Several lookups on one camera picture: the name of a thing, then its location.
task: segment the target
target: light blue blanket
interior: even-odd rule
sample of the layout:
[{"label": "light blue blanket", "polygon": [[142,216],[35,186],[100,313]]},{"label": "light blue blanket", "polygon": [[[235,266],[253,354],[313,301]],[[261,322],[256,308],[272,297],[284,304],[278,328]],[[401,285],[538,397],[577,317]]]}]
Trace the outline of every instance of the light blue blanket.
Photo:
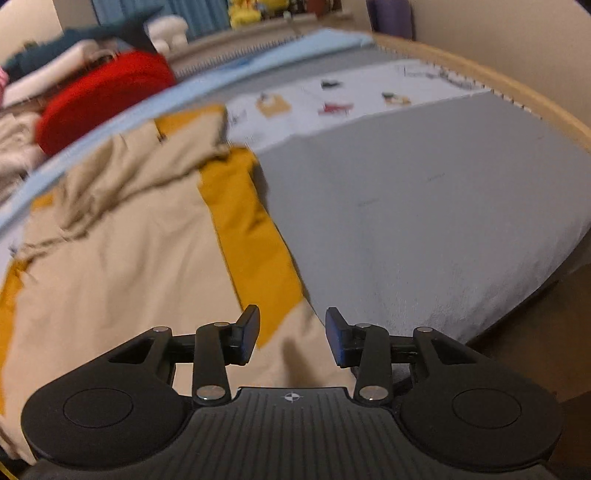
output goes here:
[{"label": "light blue blanket", "polygon": [[22,217],[22,214],[27,211],[31,202],[38,195],[48,190],[68,169],[79,163],[88,155],[89,151],[98,147],[111,135],[122,133],[149,119],[176,111],[214,90],[255,74],[297,61],[363,47],[371,43],[373,43],[373,39],[370,35],[330,29],[320,30],[264,52],[249,62],[236,64],[232,68],[226,66],[196,76],[127,109],[65,148],[33,173],[22,188],[15,192],[10,200],[0,208],[0,235],[5,233],[6,228],[14,220]]}]

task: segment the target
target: blue curtain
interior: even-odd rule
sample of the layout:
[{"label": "blue curtain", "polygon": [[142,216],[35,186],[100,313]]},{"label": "blue curtain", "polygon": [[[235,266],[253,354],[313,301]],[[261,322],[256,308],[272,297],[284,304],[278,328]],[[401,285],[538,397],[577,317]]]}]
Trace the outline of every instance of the blue curtain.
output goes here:
[{"label": "blue curtain", "polygon": [[189,24],[189,38],[230,27],[226,0],[93,0],[101,24],[111,23],[149,7],[164,5],[161,15],[180,15]]}]

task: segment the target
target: dark teal cloth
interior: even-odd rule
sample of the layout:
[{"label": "dark teal cloth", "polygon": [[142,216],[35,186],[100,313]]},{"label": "dark teal cloth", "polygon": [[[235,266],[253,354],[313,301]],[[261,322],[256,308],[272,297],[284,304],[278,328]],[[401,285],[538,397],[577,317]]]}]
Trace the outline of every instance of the dark teal cloth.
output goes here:
[{"label": "dark teal cloth", "polygon": [[160,10],[162,10],[162,6],[143,10],[111,25],[64,30],[63,35],[52,42],[17,53],[2,68],[8,73],[10,82],[16,82],[25,75],[47,65],[81,40],[102,41],[120,38],[138,50],[156,53],[154,45],[144,31],[144,23]]}]

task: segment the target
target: crosshair logo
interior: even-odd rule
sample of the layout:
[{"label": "crosshair logo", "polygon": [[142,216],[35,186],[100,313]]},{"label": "crosshair logo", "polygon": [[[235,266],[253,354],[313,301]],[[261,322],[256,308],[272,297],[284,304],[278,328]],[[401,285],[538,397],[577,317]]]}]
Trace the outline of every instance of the crosshair logo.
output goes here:
[{"label": "crosshair logo", "polygon": [[284,399],[286,399],[289,403],[293,403],[295,401],[298,401],[302,397],[301,395],[298,395],[296,392],[289,392],[287,395],[285,395],[284,397],[282,397]]}]

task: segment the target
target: purple object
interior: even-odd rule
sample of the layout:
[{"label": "purple object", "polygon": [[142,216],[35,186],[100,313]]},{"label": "purple object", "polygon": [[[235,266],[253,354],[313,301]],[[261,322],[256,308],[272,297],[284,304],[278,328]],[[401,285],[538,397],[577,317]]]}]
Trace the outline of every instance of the purple object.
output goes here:
[{"label": "purple object", "polygon": [[375,4],[377,32],[407,40],[413,39],[413,14],[408,0],[369,0],[369,2]]},{"label": "purple object", "polygon": [[367,0],[369,22],[371,23],[371,29],[374,32],[378,31],[378,9],[375,5],[375,0]]}]

